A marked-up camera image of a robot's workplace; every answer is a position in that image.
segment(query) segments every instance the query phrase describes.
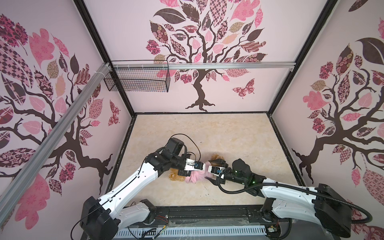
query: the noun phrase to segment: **marble pattern surface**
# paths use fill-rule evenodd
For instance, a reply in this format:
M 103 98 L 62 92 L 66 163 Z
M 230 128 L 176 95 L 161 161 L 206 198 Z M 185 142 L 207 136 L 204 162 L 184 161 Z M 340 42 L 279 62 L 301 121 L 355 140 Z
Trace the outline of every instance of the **marble pattern surface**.
M 164 146 L 176 133 L 184 133 L 195 141 L 202 162 L 210 160 L 213 153 L 225 157 L 229 166 L 241 158 L 256 174 L 297 185 L 267 115 L 243 113 L 138 115 L 114 187 L 136 171 L 149 153 Z M 198 150 L 186 136 L 175 137 L 199 157 Z M 227 190 L 243 188 L 243 185 L 228 181 L 222 186 Z M 195 184 L 171 181 L 168 172 L 144 187 L 131 202 L 138 203 L 142 199 L 150 200 L 155 206 L 246 205 L 263 204 L 265 200 L 245 192 L 225 194 L 208 180 Z

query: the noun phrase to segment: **butterfly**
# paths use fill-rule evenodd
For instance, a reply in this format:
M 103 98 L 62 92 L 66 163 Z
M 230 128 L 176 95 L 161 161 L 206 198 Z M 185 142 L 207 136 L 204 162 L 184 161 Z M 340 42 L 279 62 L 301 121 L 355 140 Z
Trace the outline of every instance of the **butterfly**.
M 254 94 L 254 90 L 255 88 L 253 87 L 253 85 L 255 84 L 255 79 L 252 79 L 251 81 L 249 81 L 247 83 L 247 85 L 245 86 L 245 88 L 234 88 L 232 90 L 235 91 L 235 93 L 238 93 L 240 97 L 242 97 L 244 99 L 244 96 L 247 94 L 247 93 L 253 93 Z
M 110 105 L 111 110 L 112 110 L 112 116 L 109 118 L 108 126 L 110 126 L 112 124 L 117 124 L 119 122 L 118 115 L 120 112 L 119 108 L 115 107 L 115 104 L 111 100 L 109 101 L 109 105 Z

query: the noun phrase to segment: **silver metal beam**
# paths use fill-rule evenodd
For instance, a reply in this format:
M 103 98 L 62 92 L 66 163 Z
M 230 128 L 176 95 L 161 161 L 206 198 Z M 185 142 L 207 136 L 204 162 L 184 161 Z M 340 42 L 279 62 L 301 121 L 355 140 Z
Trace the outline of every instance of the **silver metal beam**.
M 170 70 L 189 69 L 231 69 L 231 68 L 294 68 L 295 62 L 259 62 L 259 63 L 173 63 L 169 64 Z M 167 64 L 114 64 L 114 68 L 158 68 L 167 67 Z
M 34 181 L 43 164 L 47 161 L 57 144 L 63 138 L 64 133 L 68 130 L 80 110 L 91 97 L 97 85 L 104 79 L 104 75 L 107 75 L 109 72 L 108 63 L 103 63 L 97 72 L 98 73 L 95 73 L 92 76 L 87 85 L 83 88 L 81 94 L 75 99 L 68 111 L 59 120 L 51 133 L 37 148 L 20 173 L 2 194 L 0 198 L 0 225 L 7 219 L 19 199 Z

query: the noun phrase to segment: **pink wall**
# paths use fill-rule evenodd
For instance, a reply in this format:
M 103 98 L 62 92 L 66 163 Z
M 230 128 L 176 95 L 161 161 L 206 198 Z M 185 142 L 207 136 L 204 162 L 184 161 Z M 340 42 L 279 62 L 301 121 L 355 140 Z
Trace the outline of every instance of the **pink wall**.
M 383 239 L 384 2 L 354 2 L 340 2 L 274 119 L 307 185 L 327 184 L 373 215 L 352 239 Z
M 87 1 L 87 6 L 112 60 L 219 63 L 226 58 L 246 61 L 239 59 L 253 54 L 259 54 L 260 61 L 294 61 L 325 2 L 117 0 L 110 4 L 96 0 Z M 197 29 L 199 22 L 208 27 L 206 23 L 212 23 L 212 30 Z M 180 75 L 193 77 L 193 72 Z M 175 82 L 173 71 L 168 93 L 130 91 L 127 95 L 136 112 L 267 111 L 287 69 L 248 69 L 236 77 L 217 70 L 215 80 L 206 78 L 208 72 L 212 71 L 200 71 L 199 77 L 183 83 Z M 254 89 L 248 91 L 245 87 L 252 79 Z M 234 89 L 247 95 L 242 98 Z
M 0 14 L 3 192 L 102 60 L 71 0 L 12 1 Z M 119 94 L 102 82 L 2 226 L 1 238 L 69 239 L 83 202 L 105 191 L 129 122 Z M 81 234 L 77 226 L 74 238 Z

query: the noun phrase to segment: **black wire mesh basket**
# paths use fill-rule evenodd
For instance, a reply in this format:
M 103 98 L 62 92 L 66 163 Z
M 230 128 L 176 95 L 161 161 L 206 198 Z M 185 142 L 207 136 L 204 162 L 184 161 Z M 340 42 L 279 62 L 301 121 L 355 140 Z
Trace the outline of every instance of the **black wire mesh basket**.
M 170 83 L 168 61 L 124 60 L 112 62 L 114 71 L 109 72 L 104 78 L 109 91 L 118 91 L 116 84 L 120 81 L 125 91 L 168 92 Z

